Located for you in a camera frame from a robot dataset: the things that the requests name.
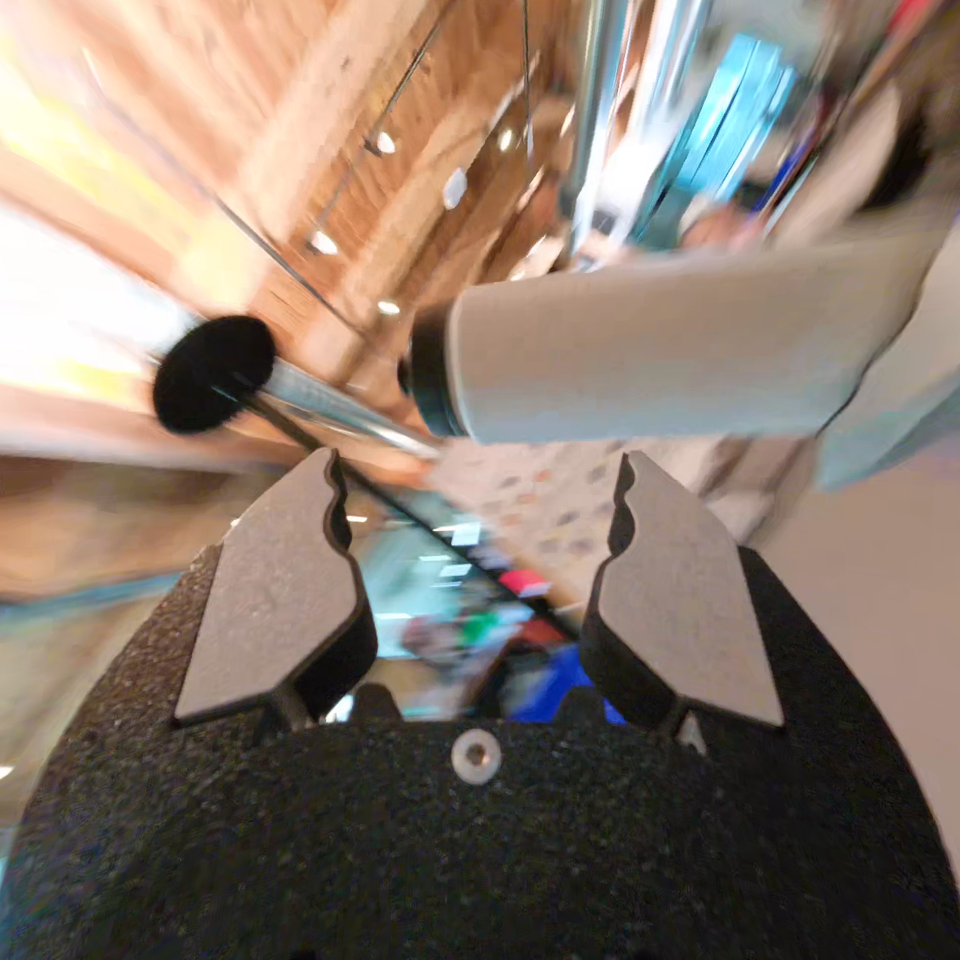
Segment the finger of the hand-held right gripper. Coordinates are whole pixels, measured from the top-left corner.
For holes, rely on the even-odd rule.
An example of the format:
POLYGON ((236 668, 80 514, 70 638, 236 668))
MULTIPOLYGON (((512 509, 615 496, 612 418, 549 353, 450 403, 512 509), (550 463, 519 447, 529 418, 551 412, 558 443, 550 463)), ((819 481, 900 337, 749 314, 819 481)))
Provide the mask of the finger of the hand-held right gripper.
POLYGON ((905 328, 826 427, 816 483, 838 490, 888 471, 958 433, 959 226, 921 285, 905 328))
POLYGON ((838 127, 769 227, 769 241, 938 232, 940 199, 920 193, 930 173, 933 88, 889 82, 838 127))

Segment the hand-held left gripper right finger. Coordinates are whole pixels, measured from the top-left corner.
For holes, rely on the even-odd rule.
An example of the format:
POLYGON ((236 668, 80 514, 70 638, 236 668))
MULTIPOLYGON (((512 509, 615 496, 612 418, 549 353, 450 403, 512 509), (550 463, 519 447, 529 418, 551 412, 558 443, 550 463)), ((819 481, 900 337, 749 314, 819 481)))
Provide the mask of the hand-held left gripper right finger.
POLYGON ((581 664, 623 720, 656 730, 700 709, 780 729, 737 543, 640 451, 621 459, 607 549, 582 618, 581 664))

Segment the blue storage bin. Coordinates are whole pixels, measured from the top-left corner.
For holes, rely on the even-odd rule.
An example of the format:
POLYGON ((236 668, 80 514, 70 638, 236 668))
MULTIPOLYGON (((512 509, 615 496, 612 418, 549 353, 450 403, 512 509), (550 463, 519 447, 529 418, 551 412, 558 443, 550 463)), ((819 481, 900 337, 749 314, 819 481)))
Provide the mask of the blue storage bin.
POLYGON ((579 645, 570 644, 549 655, 532 691, 521 695, 519 705, 506 708, 505 717, 515 723, 551 724, 568 694, 579 689, 598 693, 582 665, 579 645))

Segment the white bottle black cap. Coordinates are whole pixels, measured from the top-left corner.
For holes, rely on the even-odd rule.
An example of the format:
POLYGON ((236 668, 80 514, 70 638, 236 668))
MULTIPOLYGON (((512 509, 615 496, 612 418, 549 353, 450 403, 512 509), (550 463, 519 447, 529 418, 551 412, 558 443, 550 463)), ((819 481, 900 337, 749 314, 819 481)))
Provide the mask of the white bottle black cap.
POLYGON ((479 445, 804 436, 905 327, 947 228, 642 256, 421 310, 398 380, 479 445))

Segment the silver round pipe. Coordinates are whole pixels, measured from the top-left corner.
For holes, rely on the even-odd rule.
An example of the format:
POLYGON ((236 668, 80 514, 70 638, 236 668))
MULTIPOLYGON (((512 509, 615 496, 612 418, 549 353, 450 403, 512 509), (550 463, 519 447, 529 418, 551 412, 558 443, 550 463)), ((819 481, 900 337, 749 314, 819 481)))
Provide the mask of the silver round pipe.
MULTIPOLYGON (((572 153, 558 193, 566 222, 559 261, 569 265, 586 241, 602 184, 625 80, 632 34, 643 2, 586 3, 575 63, 572 153)), ((632 124, 660 119, 678 101, 713 2, 653 2, 651 27, 634 89, 632 124)))

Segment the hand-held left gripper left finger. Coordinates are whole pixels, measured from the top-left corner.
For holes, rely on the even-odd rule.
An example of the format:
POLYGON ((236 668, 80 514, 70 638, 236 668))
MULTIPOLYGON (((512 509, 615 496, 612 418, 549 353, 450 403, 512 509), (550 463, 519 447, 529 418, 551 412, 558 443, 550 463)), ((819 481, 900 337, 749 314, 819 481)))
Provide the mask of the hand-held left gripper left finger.
POLYGON ((339 455, 310 454, 223 539, 174 721, 265 709, 323 724, 378 656, 374 614, 345 509, 339 455))

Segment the green object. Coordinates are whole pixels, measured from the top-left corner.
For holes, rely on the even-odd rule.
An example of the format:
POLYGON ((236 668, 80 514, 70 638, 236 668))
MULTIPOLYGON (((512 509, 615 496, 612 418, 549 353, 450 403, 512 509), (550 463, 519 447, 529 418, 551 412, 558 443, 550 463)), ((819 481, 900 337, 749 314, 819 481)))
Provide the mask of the green object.
POLYGON ((506 607, 492 607, 466 614, 458 621, 458 649, 484 647, 508 639, 524 615, 506 607))

